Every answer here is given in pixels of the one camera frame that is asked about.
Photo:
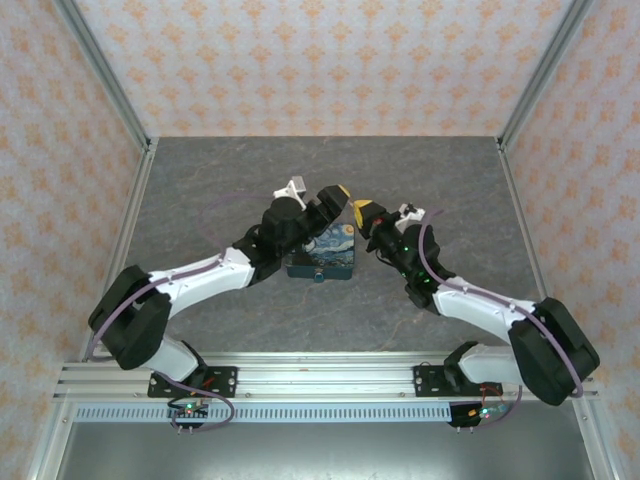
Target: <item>starry night painting box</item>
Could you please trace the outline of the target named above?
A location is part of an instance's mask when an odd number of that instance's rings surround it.
[[[292,278],[311,278],[316,283],[349,280],[355,262],[354,232],[353,225],[334,223],[318,238],[285,258],[287,274]]]

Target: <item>black mounting bracket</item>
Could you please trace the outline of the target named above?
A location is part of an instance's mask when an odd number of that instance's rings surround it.
[[[203,384],[198,387],[198,389],[217,393],[226,398],[234,398],[236,396],[237,385],[238,367],[207,366],[203,377]],[[151,374],[147,396],[149,398],[206,397],[206,395],[199,393],[191,395],[191,392],[170,384],[157,373]]]
[[[486,382],[484,385],[495,388],[502,395],[502,384]],[[413,367],[413,387],[416,397],[481,397],[482,385],[477,383],[463,383],[452,385],[445,376],[444,365],[417,365]],[[485,390],[485,396],[498,396],[490,389]]]

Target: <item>gray tabletop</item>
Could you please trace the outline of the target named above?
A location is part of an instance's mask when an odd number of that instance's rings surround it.
[[[445,214],[434,223],[441,263],[478,286],[516,298],[537,293],[524,241],[489,137],[163,138],[140,208],[128,264],[161,270],[217,253],[303,175],[308,198],[343,184],[352,199],[390,210],[412,202]],[[215,208],[222,195],[264,195]],[[351,212],[344,221],[353,223]],[[349,281],[288,278],[280,271],[178,314],[168,329],[199,351],[451,350],[500,340],[467,323],[418,310],[402,277],[356,238]]]

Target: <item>orange floral wallpaper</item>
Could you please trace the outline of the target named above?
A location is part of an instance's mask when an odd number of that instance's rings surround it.
[[[140,153],[51,0],[3,0],[0,28],[0,478],[23,479]]]
[[[640,472],[639,139],[640,10],[596,1],[508,154],[547,285],[601,355],[628,478]]]
[[[498,135],[570,0],[79,0],[151,136]]]

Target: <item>purple cable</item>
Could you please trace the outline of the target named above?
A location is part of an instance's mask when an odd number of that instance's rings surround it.
[[[142,287],[140,290],[137,290],[133,295],[131,295],[129,298],[127,298],[124,302],[122,302],[120,305],[118,305],[118,308],[116,308],[111,315],[109,315],[107,317],[107,319],[105,320],[105,322],[102,324],[102,326],[98,329],[98,331],[96,332],[96,334],[93,336],[93,340],[91,341],[91,344],[89,345],[89,358],[92,361],[106,361],[104,358],[95,358],[93,356],[93,351],[95,350],[95,348],[98,346],[98,343],[100,342],[100,340],[102,339],[102,336],[104,335],[104,332],[106,332],[109,327],[111,326],[111,324],[113,322],[115,322],[116,318],[118,318],[120,316],[120,314],[122,312],[124,312],[127,308],[129,308],[131,305],[133,305],[133,303],[140,298],[141,296],[143,296],[145,293],[147,293],[150,290],[153,290],[154,288],[156,288],[159,285],[163,285],[165,283],[169,283],[173,280],[182,280],[183,278],[187,278],[187,277],[192,277],[194,275],[200,275],[201,273],[205,273],[208,272],[209,270],[213,270],[214,268],[216,268],[218,265],[220,265],[220,263],[222,263],[222,260],[224,260],[224,252],[221,252],[218,255],[218,258],[216,258],[213,262],[211,262],[209,265],[204,265],[202,267],[198,267],[198,268],[194,268],[193,270],[188,270],[186,272],[182,272],[182,273],[178,273],[172,277],[164,277],[164,278],[160,278],[158,280],[155,280],[147,285],[145,285],[144,287]]]
[[[242,198],[271,198],[271,197],[267,197],[265,195],[249,195],[249,194],[245,195],[245,194],[241,194],[241,193],[232,193],[232,194],[224,195],[222,197],[219,197],[219,198],[215,199],[213,202],[208,204],[205,208],[200,210],[200,213],[198,215],[198,229],[200,230],[200,233],[205,238],[208,238],[208,235],[206,235],[206,233],[203,231],[204,229],[202,228],[202,223],[203,223],[203,218],[202,217],[203,217],[204,211],[206,209],[209,209],[209,208],[218,206],[220,204],[226,203],[229,200],[238,200],[238,199],[242,199]],[[133,305],[133,303],[138,298],[140,298],[141,296],[143,296],[145,293],[149,292],[150,290],[153,290],[154,288],[156,288],[156,287],[158,287],[160,285],[163,285],[165,283],[168,283],[168,282],[170,282],[172,280],[181,280],[183,278],[192,277],[194,275],[199,275],[201,273],[208,272],[209,270],[212,270],[215,267],[217,267],[224,260],[224,256],[223,255],[224,255],[225,249],[222,247],[222,245],[220,243],[217,243],[216,247],[218,247],[218,249],[220,250],[220,256],[216,260],[214,260],[212,263],[210,263],[209,265],[204,265],[202,267],[194,268],[193,270],[189,270],[187,272],[182,272],[182,273],[177,274],[177,275],[175,275],[175,276],[173,276],[171,278],[165,277],[165,278],[160,278],[158,280],[155,280],[155,281],[149,283],[148,285],[145,285],[140,290],[137,290],[133,295],[131,295],[129,298],[127,298],[124,302],[122,302],[118,306],[118,308],[116,308],[113,311],[113,313],[111,313],[111,315],[109,315],[109,317],[107,317],[105,322],[98,329],[96,334],[93,336],[91,344],[89,345],[89,356],[88,356],[88,358],[93,362],[105,362],[105,361],[113,360],[113,357],[106,357],[106,358],[104,358],[104,357],[94,357],[93,356],[93,352],[96,349],[96,347],[98,346],[98,343],[100,343],[100,340],[102,339],[104,333],[109,329],[109,327],[116,320],[116,318],[118,318],[118,316],[120,316],[120,314],[122,312],[124,312],[128,307]]]
[[[536,326],[536,328],[538,330],[540,330],[540,332],[549,341],[549,343],[554,348],[554,350],[556,351],[558,356],[564,362],[565,367],[567,367],[567,370],[569,371],[569,375],[571,375],[571,379],[573,380],[573,382],[576,385],[576,393],[572,394],[571,396],[574,397],[574,398],[581,397],[583,395],[583,393],[584,393],[584,389],[582,388],[582,382],[580,381],[580,377],[578,376],[578,372],[576,372],[576,369],[573,367],[573,364],[571,363],[571,360],[569,360],[569,357],[567,356],[566,352],[562,349],[562,347],[560,346],[558,341],[553,337],[551,332],[547,329],[547,327],[544,326],[544,324],[540,320],[538,320],[531,313],[527,312],[524,308],[519,307],[518,305],[513,305],[512,306],[511,302],[509,302],[507,300],[504,300],[504,299],[502,299],[502,298],[500,298],[500,297],[498,297],[496,295],[493,295],[493,294],[491,294],[489,292],[478,290],[476,288],[461,287],[459,285],[455,285],[453,283],[449,283],[445,279],[440,278],[438,276],[438,274],[433,271],[433,269],[429,265],[429,262],[427,262],[427,258],[426,258],[425,254],[424,254],[424,236],[425,236],[425,233],[427,232],[427,227],[431,224],[431,220],[434,217],[440,215],[442,212],[443,212],[443,210],[437,210],[437,211],[431,212],[428,216],[423,217],[423,219],[422,219],[422,227],[420,228],[420,236],[418,237],[418,254],[420,255],[420,260],[422,261],[422,265],[427,270],[429,275],[431,275],[431,277],[433,279],[435,279],[439,284],[444,285],[445,287],[449,287],[449,288],[451,288],[453,290],[457,290],[459,292],[463,292],[464,294],[470,293],[472,295],[477,295],[479,297],[487,298],[487,299],[489,299],[489,300],[491,300],[493,302],[496,302],[499,305],[502,305],[502,306],[507,307],[507,308],[512,308],[513,307],[513,309],[516,312],[522,314],[528,320],[530,320],[531,323],[533,323]]]
[[[478,425],[477,427],[469,427],[468,430],[478,430],[478,429],[486,429],[489,427],[493,427],[494,425],[504,421],[511,413],[516,409],[518,405],[520,405],[520,401],[522,400],[522,385],[518,385],[518,396],[516,397],[516,401],[513,402],[511,408],[506,411],[504,415],[502,415],[498,420],[495,420],[491,423],[484,423],[482,425]]]
[[[231,403],[231,401],[229,401],[228,398],[225,398],[222,395],[218,395],[217,393],[208,392],[206,390],[200,390],[199,388],[187,387],[186,385],[183,385],[180,382],[176,382],[175,380],[173,380],[172,378],[168,377],[164,373],[158,373],[158,375],[160,375],[162,378],[164,378],[171,385],[174,385],[174,386],[176,386],[176,387],[178,387],[178,388],[180,388],[182,390],[187,390],[187,391],[193,392],[193,393],[199,393],[200,395],[204,395],[205,397],[209,397],[209,398],[215,398],[217,400],[220,400],[220,401],[224,402],[229,407],[229,415],[227,416],[227,418],[225,418],[221,422],[212,423],[210,425],[202,426],[202,427],[200,427],[200,428],[198,428],[196,430],[193,430],[193,432],[202,433],[202,432],[207,432],[207,431],[210,431],[210,430],[215,430],[216,428],[220,428],[220,427],[226,425],[227,423],[231,422],[231,420],[233,420],[233,417],[235,417],[236,408],[233,406],[233,403]],[[178,415],[180,415],[185,410],[186,410],[186,408],[180,408],[180,409],[176,410],[173,413],[173,416],[171,417],[171,426],[173,428],[175,428],[176,430],[180,429],[180,424],[178,424],[178,422],[176,421],[176,418],[178,417]]]

